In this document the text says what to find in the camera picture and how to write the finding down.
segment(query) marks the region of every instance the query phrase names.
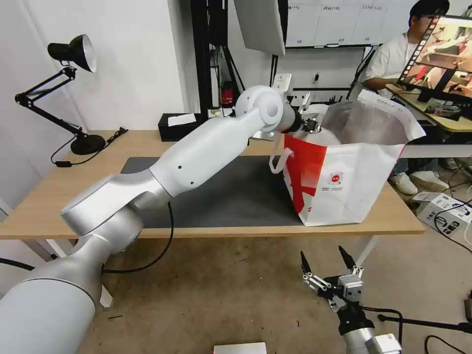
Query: paper bag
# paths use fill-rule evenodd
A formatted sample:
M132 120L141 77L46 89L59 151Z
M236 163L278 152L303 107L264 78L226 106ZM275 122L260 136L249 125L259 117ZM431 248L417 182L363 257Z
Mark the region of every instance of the paper bag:
M324 111L322 131L286 134L284 152L276 167L271 156L270 167L283 170L304 225L360 223L405 144L425 133L405 107L366 90L356 102Z

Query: black desk lamp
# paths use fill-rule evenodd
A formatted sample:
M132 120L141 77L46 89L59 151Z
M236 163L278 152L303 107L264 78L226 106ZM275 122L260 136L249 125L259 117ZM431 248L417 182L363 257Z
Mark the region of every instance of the black desk lamp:
M30 88L28 91L17 94L15 96L16 103L38 113L40 116L43 116L74 134L76 139L70 146L74 154L88 155L102 150L105 146L105 140L101 136L86 134L82 131L82 127L59 119L34 105L35 101L75 79L77 69L70 65L70 62L74 62L82 69L92 73L97 70L97 62L89 37L86 34L82 34L71 40L69 44L50 43L48 45L48 53L53 59L59 60L65 68L56 75ZM62 81L52 88L40 89L45 84L62 75L67 76L67 80Z

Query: gray floor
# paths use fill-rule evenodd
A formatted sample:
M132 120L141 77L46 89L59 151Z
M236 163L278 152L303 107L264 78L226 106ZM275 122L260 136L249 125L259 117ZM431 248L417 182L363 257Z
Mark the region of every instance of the gray floor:
M463 178L456 176L457 181ZM465 198L466 188L457 188L455 195ZM105 277L114 304L97 311L81 353L210 354L215 344L259 341L270 354L343 353L336 316L301 282L299 252L318 275L336 275L342 265L337 246L353 252L360 241L176 240L152 269ZM164 240L138 240L109 266L142 265L164 245ZM463 299L472 289L471 265L472 254L432 230L384 237L364 264L363 302L396 308L405 317L462 322ZM395 324L369 317L379 334L397 333ZM411 325L404 330L404 353L423 353L427 334L472 353L472 335ZM432 340L430 353L455 352Z

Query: bag handle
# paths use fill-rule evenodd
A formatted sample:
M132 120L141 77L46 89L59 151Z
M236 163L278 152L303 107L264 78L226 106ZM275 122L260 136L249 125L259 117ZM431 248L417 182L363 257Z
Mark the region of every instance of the bag handle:
M277 162L277 166L274 167L275 153L278 150L281 138L282 138L282 134L278 134L277 138L275 139L275 144L274 144L274 147L272 149L272 152L270 153L269 166L270 166L270 170L272 171L273 174L277 174L277 173L281 172L285 168L285 165L287 164L287 159L289 158L289 156L294 155L294 152L292 150L290 150L288 147L286 147L284 149L283 153L280 155L280 159Z

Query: black tissue box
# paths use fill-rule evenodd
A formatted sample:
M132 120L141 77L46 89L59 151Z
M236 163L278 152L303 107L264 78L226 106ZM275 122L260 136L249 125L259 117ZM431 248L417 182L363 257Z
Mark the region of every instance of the black tissue box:
M157 125L159 127L159 134L162 141L179 141L185 135L194 131L197 127L202 125L203 117L200 113L195 113L195 118L197 121L174 125L169 127L169 117L182 116L188 113L164 113Z

